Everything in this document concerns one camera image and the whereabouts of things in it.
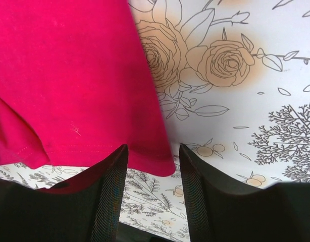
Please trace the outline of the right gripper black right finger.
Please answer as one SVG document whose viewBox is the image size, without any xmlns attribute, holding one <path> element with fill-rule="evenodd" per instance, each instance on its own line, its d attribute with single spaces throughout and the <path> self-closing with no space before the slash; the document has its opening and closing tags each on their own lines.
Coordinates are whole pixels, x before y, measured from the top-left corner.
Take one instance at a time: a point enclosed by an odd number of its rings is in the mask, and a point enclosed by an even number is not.
<svg viewBox="0 0 310 242">
<path fill-rule="evenodd" d="M 310 241 L 310 183 L 259 189 L 207 164 L 186 145 L 179 158 L 191 241 Z"/>
</svg>

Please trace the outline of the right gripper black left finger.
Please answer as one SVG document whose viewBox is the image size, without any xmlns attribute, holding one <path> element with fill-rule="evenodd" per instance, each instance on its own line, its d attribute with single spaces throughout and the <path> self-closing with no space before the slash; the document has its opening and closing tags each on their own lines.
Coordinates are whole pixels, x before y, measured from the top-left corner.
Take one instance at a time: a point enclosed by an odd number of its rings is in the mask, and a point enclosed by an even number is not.
<svg viewBox="0 0 310 242">
<path fill-rule="evenodd" d="M 115 241 L 127 163 L 122 145 L 48 189 L 0 178 L 0 241 Z"/>
</svg>

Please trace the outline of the magenta t shirt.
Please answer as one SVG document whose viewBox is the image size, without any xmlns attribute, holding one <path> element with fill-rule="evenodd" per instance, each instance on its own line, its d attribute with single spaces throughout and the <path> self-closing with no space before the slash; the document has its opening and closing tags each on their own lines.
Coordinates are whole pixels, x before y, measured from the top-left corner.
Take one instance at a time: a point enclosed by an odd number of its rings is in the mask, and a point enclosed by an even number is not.
<svg viewBox="0 0 310 242">
<path fill-rule="evenodd" d="M 127 1 L 0 1 L 0 165 L 175 172 Z"/>
</svg>

